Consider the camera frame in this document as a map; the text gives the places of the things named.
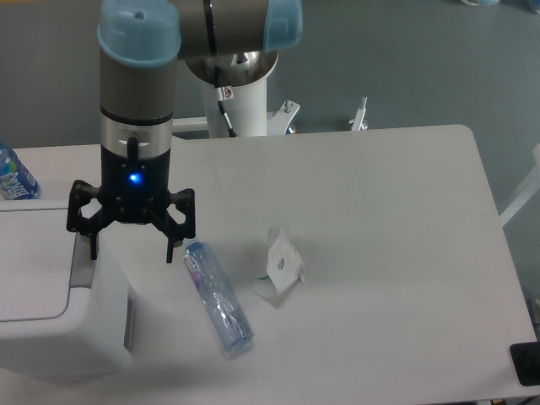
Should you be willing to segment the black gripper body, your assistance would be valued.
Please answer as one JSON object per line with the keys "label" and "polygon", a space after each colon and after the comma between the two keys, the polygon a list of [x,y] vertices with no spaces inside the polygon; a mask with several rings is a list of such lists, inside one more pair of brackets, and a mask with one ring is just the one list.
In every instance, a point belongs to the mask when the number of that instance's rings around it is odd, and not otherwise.
{"label": "black gripper body", "polygon": [[170,152],[130,162],[107,148],[100,150],[101,185],[98,201],[114,220],[149,224],[165,217],[169,202]]}

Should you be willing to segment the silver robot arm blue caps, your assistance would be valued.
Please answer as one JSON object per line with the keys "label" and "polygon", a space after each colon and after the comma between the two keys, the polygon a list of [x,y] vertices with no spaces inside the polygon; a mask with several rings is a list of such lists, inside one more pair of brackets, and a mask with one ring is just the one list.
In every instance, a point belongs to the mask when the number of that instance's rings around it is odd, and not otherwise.
{"label": "silver robot arm blue caps", "polygon": [[195,192],[169,189],[181,59],[296,46],[303,33],[300,1],[104,1],[100,47],[100,173],[92,186],[76,180],[67,230],[99,255],[110,224],[151,224],[173,251],[196,234]]}

